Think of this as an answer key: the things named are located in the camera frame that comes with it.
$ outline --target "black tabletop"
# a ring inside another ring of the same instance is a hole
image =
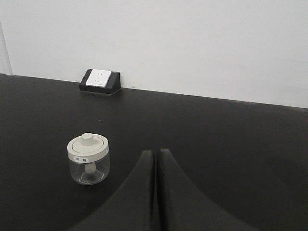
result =
[[[109,140],[111,172],[70,177],[66,146]],[[169,148],[190,180],[260,230],[308,230],[308,110],[0,75],[0,229],[65,230],[116,191],[142,150]]]

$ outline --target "electrical outlet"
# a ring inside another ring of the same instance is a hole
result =
[[[111,71],[92,69],[86,86],[105,88],[111,75]]]
[[[113,95],[121,89],[120,72],[88,69],[79,89]]]

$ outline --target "glass jar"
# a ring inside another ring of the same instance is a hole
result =
[[[72,178],[79,184],[101,182],[110,171],[109,146],[106,137],[84,133],[67,145]]]

